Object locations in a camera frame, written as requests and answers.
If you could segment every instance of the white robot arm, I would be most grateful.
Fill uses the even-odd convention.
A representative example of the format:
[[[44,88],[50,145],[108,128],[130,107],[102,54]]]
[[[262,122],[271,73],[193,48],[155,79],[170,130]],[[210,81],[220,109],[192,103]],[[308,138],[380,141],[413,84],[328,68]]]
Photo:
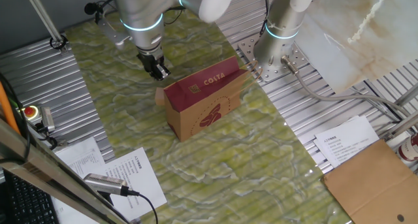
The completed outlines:
[[[206,23],[214,22],[227,10],[231,0],[115,0],[121,22],[137,46],[138,58],[156,80],[170,72],[164,66],[161,41],[164,36],[163,13],[181,5]]]

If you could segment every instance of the gray hose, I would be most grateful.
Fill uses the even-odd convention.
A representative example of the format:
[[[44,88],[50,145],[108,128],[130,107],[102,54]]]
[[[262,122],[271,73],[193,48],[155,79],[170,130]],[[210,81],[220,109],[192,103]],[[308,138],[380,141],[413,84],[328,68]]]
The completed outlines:
[[[306,83],[303,81],[302,77],[300,77],[299,73],[296,73],[295,76],[298,78],[300,84],[302,87],[312,96],[322,101],[344,101],[344,100],[350,100],[350,99],[370,99],[372,101],[377,101],[381,103],[386,103],[389,106],[397,109],[399,112],[401,112],[405,117],[408,117],[410,114],[404,110],[401,106],[398,106],[397,104],[392,103],[389,100],[383,99],[381,97],[373,96],[373,95],[350,95],[350,96],[342,96],[342,97],[324,97],[321,95],[318,95],[314,91],[312,91]]]

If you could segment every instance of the instruction sheet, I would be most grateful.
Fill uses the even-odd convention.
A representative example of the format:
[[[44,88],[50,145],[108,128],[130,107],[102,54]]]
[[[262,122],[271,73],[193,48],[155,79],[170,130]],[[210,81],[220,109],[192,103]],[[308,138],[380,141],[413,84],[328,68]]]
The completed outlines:
[[[137,149],[106,164],[95,139],[91,137],[57,152],[57,156],[81,178],[89,173],[95,173],[123,179],[127,181],[130,189],[138,191],[150,199],[154,208],[167,202],[144,148]],[[150,204],[141,197],[121,197],[119,195],[111,195],[110,197],[115,208],[128,220],[137,219],[152,212]],[[97,223],[58,199],[52,197],[52,201],[61,224]]]
[[[167,202],[144,148],[139,148],[106,164],[104,172],[100,175],[125,180],[130,189],[149,198],[154,208]],[[110,195],[110,198],[116,209],[128,220],[152,212],[150,204],[141,197]]]
[[[314,143],[336,168],[377,140],[379,137],[366,116],[361,116],[317,134]]]

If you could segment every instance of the black keyboard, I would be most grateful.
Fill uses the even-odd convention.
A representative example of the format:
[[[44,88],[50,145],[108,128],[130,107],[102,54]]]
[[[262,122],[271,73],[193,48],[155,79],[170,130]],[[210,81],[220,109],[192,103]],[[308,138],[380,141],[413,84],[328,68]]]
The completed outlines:
[[[4,170],[13,223],[58,224],[51,196]]]

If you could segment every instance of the brown cardboard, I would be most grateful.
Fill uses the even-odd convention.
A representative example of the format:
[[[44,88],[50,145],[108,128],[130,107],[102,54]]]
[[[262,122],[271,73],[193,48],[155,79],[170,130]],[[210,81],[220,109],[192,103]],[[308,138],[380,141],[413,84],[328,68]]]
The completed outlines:
[[[326,174],[324,183],[356,224],[418,223],[418,177],[382,140]]]
[[[164,106],[164,89],[163,88],[155,89],[155,104],[157,106]]]
[[[240,106],[247,73],[230,57],[164,89],[167,123],[181,142]]]

